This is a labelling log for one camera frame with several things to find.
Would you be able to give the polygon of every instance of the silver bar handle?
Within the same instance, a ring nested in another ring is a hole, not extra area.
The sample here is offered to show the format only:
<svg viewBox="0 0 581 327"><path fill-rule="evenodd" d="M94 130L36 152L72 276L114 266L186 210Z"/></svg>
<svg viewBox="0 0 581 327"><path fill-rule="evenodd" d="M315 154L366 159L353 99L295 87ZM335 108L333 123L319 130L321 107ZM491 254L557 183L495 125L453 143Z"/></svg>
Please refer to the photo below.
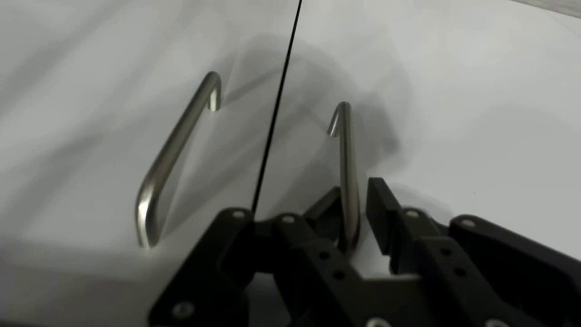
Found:
<svg viewBox="0 0 581 327"><path fill-rule="evenodd" d="M341 101L328 125L330 136L339 136L341 152L341 208L342 208L342 232L337 247L342 252L350 252L357 245L359 237L359 187L355 172L355 156L350 132L350 105Z"/></svg>
<svg viewBox="0 0 581 327"><path fill-rule="evenodd" d="M219 105L221 79L217 72L210 70L204 74L194 98L185 107L181 118L141 181L134 207L137 243L141 247L148 248L159 241L161 227L168 214L168 203L174 192L174 185L166 185L166 179L174 170L174 165L183 152L183 147L195 127L201 110L204 107L208 110L217 110Z"/></svg>

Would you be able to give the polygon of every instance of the cabinet door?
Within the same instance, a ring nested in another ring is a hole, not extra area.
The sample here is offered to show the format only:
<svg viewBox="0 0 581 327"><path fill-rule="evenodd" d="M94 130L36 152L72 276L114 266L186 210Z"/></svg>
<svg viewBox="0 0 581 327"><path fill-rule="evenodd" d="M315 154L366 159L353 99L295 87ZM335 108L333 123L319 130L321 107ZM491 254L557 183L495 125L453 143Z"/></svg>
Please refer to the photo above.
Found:
<svg viewBox="0 0 581 327"><path fill-rule="evenodd" d="M297 3L0 3L0 319L137 327L206 223L250 207ZM161 241L139 183L208 70Z"/></svg>
<svg viewBox="0 0 581 327"><path fill-rule="evenodd" d="M381 176L439 221L480 214L581 257L579 32L510 0L306 0L257 214L303 212L339 185L324 128L350 101L361 210Z"/></svg>

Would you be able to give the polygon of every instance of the bolt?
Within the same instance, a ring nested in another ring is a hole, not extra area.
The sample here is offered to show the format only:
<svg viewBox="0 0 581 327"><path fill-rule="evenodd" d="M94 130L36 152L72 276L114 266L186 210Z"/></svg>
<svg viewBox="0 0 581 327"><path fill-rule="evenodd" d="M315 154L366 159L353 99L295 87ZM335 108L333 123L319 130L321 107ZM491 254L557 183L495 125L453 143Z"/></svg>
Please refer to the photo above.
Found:
<svg viewBox="0 0 581 327"><path fill-rule="evenodd" d="M179 301L170 308L174 319L186 319L195 312L195 305L190 301Z"/></svg>
<svg viewBox="0 0 581 327"><path fill-rule="evenodd" d="M486 319L484 327L510 327L502 319Z"/></svg>
<svg viewBox="0 0 581 327"><path fill-rule="evenodd" d="M283 223L293 223L295 217L293 216L283 216Z"/></svg>
<svg viewBox="0 0 581 327"><path fill-rule="evenodd" d="M413 210L413 208L406 208L404 214L410 216L410 217L419 217L419 212Z"/></svg>
<svg viewBox="0 0 581 327"><path fill-rule="evenodd" d="M241 219L241 217L244 217L246 214L244 214L243 210L234 210L232 216L237 217L237 219Z"/></svg>
<svg viewBox="0 0 581 327"><path fill-rule="evenodd" d="M470 228L475 227L475 221L473 221L473 219L460 219L460 223L462 223L464 227L470 227Z"/></svg>
<svg viewBox="0 0 581 327"><path fill-rule="evenodd" d="M364 327L391 327L386 319L381 317L370 317L366 319Z"/></svg>

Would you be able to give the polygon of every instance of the white surface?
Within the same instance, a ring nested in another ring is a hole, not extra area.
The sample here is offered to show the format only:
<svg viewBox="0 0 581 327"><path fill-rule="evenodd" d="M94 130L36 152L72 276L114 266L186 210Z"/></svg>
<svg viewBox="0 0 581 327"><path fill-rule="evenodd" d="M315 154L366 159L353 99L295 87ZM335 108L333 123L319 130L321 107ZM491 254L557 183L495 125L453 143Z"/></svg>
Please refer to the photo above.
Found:
<svg viewBox="0 0 581 327"><path fill-rule="evenodd" d="M0 1L0 319L145 325L214 214L250 205L293 12L272 0ZM172 227L143 252L135 190L212 68L224 105L199 118Z"/></svg>
<svg viewBox="0 0 581 327"><path fill-rule="evenodd" d="M510 0L306 0L257 214L303 212L339 183L324 128L346 99L361 197L382 176L439 221L479 214L581 257L579 85L569 16ZM368 276L384 274L375 254L366 228Z"/></svg>

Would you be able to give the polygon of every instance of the door handle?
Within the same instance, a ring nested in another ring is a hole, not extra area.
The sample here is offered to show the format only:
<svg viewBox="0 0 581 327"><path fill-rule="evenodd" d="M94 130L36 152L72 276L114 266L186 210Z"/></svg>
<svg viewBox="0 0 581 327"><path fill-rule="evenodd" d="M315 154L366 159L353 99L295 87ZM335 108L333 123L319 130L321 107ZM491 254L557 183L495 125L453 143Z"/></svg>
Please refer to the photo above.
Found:
<svg viewBox="0 0 581 327"><path fill-rule="evenodd" d="M221 79L219 74L210 70L199 83L194 98L185 107L181 118L163 143L159 154L145 174L137 190L134 217L137 243L145 248L159 241L163 223L168 214L170 197L175 185L166 185L175 172L174 165L179 159L183 147L195 127L201 110L217 110L221 105Z"/></svg>
<svg viewBox="0 0 581 327"><path fill-rule="evenodd" d="M355 248L359 237L359 187L357 187L357 170L355 170L355 154L350 130L350 105L341 101L328 125L330 136L339 136L339 156L341 156L341 208L342 208L342 227L337 247L342 252Z"/></svg>

